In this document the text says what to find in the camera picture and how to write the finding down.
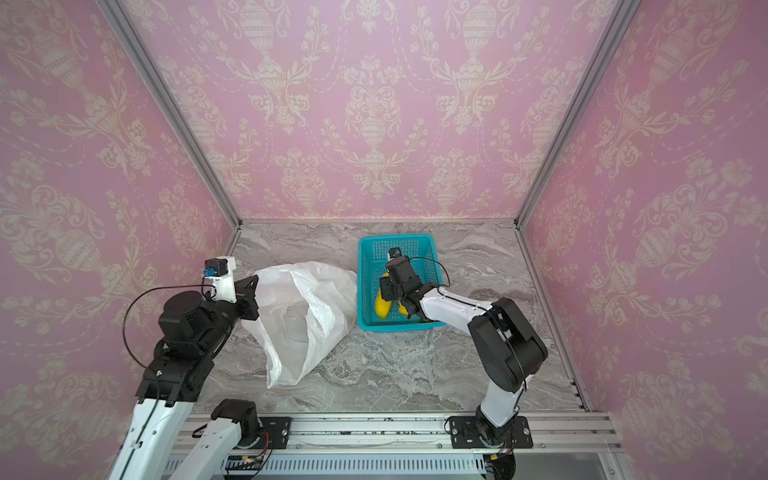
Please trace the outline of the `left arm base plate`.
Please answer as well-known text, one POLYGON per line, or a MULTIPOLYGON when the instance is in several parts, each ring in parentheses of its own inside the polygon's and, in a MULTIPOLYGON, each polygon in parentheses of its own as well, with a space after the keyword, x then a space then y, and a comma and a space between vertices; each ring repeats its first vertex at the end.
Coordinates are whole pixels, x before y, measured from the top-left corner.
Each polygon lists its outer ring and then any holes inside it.
POLYGON ((259 417, 241 424, 240 449, 285 450, 292 418, 287 416, 259 417))

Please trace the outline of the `teal plastic basket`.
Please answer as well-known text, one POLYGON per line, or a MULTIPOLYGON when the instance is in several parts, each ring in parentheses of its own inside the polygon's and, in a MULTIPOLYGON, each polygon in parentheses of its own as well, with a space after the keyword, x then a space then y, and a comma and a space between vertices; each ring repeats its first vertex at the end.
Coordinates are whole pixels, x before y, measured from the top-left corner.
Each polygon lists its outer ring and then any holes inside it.
POLYGON ((367 236, 358 243, 358 325, 362 330, 378 333, 427 330, 444 326, 442 322, 422 322, 417 317, 407 318, 392 304, 387 319, 379 319, 374 302, 380 288, 379 279, 387 274, 385 268, 388 250, 399 247, 411 259, 416 274, 424 283, 443 283, 443 270, 438 265, 438 252, 434 238, 429 234, 407 233, 367 236))

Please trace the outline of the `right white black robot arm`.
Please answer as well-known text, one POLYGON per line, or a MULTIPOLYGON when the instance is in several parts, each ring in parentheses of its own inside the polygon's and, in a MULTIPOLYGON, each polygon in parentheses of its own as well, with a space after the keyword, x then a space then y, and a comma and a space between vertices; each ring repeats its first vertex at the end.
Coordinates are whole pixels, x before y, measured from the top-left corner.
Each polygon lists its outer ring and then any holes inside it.
POLYGON ((491 447, 510 443, 519 400, 549 356, 532 324, 507 297, 478 301, 452 294, 445 286, 423 282, 411 259, 398 248, 389 251, 385 268, 386 274, 379 280, 384 301, 399 304, 409 318, 441 322, 471 337, 489 378, 476 410, 477 431, 491 447))

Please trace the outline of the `white plastic bag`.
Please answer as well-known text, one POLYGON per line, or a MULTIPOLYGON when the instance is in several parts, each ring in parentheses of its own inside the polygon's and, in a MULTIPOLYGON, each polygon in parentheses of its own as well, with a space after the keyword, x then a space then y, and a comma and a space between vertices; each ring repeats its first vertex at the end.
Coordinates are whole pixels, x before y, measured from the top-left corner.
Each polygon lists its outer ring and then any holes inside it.
POLYGON ((266 355, 267 387, 295 386, 356 322, 357 274, 308 261, 267 267, 257 275, 259 318, 243 327, 266 355))

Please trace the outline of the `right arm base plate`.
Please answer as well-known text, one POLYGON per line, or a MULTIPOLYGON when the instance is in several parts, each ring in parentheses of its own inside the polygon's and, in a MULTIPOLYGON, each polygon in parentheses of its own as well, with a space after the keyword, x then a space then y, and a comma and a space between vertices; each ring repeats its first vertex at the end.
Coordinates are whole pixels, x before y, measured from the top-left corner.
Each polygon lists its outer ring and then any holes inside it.
POLYGON ((534 444, 528 420, 521 415, 501 427, 472 416, 451 416, 444 427, 454 449, 531 449, 534 444))

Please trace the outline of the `yellow lemon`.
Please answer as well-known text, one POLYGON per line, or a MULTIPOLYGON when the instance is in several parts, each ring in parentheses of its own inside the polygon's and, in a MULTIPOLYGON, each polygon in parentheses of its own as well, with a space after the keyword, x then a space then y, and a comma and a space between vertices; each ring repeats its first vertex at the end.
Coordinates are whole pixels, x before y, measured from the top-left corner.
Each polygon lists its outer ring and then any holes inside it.
POLYGON ((374 302, 375 315, 379 319, 382 319, 382 320, 387 319, 391 310, 391 305, 392 303, 390 301, 387 301, 383 298, 382 289, 379 288, 377 291, 375 302, 374 302))

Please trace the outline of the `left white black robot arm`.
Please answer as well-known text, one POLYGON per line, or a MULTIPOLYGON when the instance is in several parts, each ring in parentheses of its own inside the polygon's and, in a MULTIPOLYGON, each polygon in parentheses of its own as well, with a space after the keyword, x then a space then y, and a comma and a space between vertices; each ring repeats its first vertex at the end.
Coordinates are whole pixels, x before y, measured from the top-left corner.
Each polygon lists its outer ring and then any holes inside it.
POLYGON ((240 320, 258 319, 257 275, 225 282, 205 295, 201 285, 182 285, 163 306, 158 324, 163 337, 144 366, 131 425, 113 463, 111 479, 159 479, 181 427, 197 402, 214 359, 240 320))

